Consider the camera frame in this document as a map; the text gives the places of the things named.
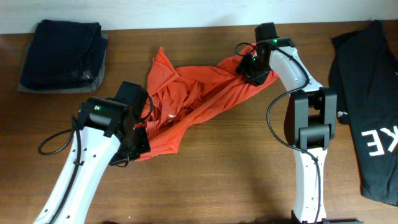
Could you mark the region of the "red polo shirt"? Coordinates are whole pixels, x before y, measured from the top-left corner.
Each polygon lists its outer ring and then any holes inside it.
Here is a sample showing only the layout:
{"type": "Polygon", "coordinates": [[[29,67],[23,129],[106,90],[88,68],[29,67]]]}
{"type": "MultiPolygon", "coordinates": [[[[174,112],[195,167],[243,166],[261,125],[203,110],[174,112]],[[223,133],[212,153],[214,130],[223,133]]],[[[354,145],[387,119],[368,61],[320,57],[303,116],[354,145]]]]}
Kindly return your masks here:
{"type": "Polygon", "coordinates": [[[142,154],[139,160],[178,152],[190,126],[231,109],[278,79],[278,74],[271,72],[264,84],[250,85],[236,73],[240,60],[235,55],[217,66],[174,67],[164,48],[160,48],[147,77],[147,92],[152,101],[146,103],[142,112],[149,116],[143,126],[150,152],[142,154]]]}

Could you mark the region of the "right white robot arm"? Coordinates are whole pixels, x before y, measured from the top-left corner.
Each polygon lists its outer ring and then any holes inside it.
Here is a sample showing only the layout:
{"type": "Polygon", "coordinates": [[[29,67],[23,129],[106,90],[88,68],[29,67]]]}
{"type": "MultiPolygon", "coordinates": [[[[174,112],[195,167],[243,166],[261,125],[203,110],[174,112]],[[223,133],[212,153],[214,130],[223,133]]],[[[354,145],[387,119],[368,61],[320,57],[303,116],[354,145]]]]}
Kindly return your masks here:
{"type": "Polygon", "coordinates": [[[294,152],[296,198],[292,219],[295,223],[325,223],[323,170],[335,135],[336,93],[311,76],[288,37],[257,39],[252,50],[242,54],[236,70],[255,86],[263,84],[271,72],[281,79],[286,92],[275,98],[270,107],[289,97],[285,138],[276,140],[294,152]]]}

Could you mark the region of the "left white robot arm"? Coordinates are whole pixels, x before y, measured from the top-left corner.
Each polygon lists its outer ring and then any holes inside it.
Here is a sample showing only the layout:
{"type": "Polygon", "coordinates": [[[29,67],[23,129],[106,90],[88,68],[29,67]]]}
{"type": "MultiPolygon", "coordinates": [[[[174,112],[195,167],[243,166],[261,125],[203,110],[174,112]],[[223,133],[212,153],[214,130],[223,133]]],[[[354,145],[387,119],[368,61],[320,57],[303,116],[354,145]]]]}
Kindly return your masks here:
{"type": "Polygon", "coordinates": [[[150,151],[141,114],[147,101],[92,97],[72,118],[65,165],[36,223],[84,223],[107,166],[126,167],[150,151]]]}

